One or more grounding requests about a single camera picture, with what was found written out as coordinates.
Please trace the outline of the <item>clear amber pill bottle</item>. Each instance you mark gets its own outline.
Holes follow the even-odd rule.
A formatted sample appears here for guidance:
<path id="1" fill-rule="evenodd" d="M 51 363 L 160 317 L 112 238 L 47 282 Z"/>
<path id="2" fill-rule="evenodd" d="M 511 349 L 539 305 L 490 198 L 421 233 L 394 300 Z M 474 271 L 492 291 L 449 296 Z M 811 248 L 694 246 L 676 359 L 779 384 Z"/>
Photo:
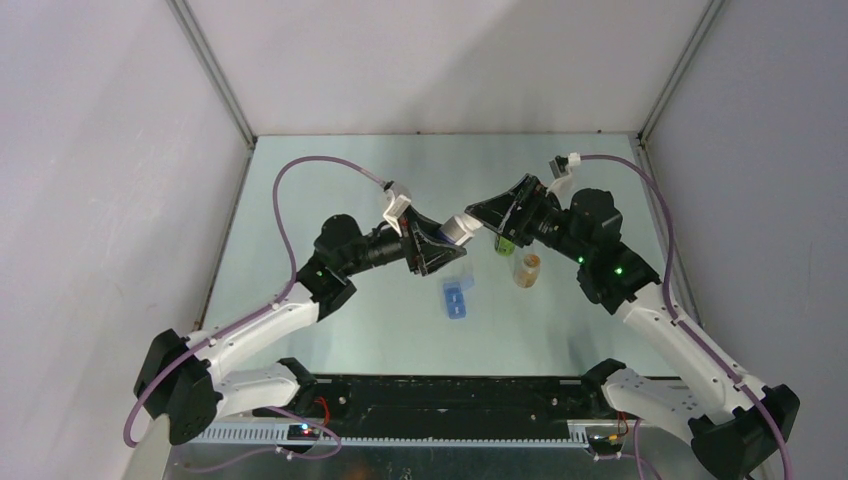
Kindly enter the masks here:
<path id="1" fill-rule="evenodd" d="M 515 264 L 513 281 L 520 288 L 535 285 L 541 269 L 541 259 L 534 253 L 524 254 Z"/>

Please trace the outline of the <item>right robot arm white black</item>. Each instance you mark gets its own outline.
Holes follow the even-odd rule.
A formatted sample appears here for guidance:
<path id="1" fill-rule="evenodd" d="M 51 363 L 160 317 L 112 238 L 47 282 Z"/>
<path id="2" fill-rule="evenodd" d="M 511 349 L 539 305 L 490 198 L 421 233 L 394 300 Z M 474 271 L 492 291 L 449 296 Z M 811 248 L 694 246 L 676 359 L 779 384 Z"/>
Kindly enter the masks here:
<path id="1" fill-rule="evenodd" d="M 526 175 L 466 213 L 515 245 L 540 242 L 575 261 L 588 300 L 647 341 L 682 381 L 670 388 L 606 360 L 587 373 L 594 381 L 581 392 L 588 414 L 606 418 L 617 410 L 659 427 L 687 443 L 718 479 L 742 479 L 785 451 L 798 396 L 741 367 L 664 291 L 659 274 L 622 242 L 611 193 L 581 189 L 561 207 Z"/>

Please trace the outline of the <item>blue pill organizer box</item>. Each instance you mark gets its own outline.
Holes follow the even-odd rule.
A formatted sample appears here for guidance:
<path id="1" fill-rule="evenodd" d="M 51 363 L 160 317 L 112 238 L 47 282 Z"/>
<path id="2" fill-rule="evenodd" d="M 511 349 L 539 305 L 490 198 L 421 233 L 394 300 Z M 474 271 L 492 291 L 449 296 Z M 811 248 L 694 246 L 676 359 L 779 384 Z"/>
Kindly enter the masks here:
<path id="1" fill-rule="evenodd" d="M 467 317 L 466 292 L 474 286 L 474 276 L 469 273 L 443 280 L 442 298 L 449 319 L 461 320 Z"/>

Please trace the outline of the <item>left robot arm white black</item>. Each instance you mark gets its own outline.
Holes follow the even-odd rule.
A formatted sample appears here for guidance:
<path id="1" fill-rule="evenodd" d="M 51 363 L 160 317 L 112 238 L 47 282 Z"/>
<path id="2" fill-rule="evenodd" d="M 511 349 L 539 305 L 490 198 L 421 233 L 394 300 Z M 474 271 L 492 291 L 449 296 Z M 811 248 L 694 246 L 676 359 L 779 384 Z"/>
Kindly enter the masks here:
<path id="1" fill-rule="evenodd" d="M 339 310 L 356 291 L 351 276 L 399 260 L 426 276 L 464 256 L 481 226 L 467 214 L 438 224 L 412 207 L 367 234 L 349 215 L 328 218 L 293 281 L 247 322 L 189 336 L 172 329 L 157 335 L 134 387 L 137 399 L 153 419 L 168 419 L 172 445 L 198 437 L 219 418 L 268 405 L 292 416 L 308 414 L 316 403 L 315 380 L 298 361 L 282 359 L 255 370 L 241 370 L 240 364 Z"/>

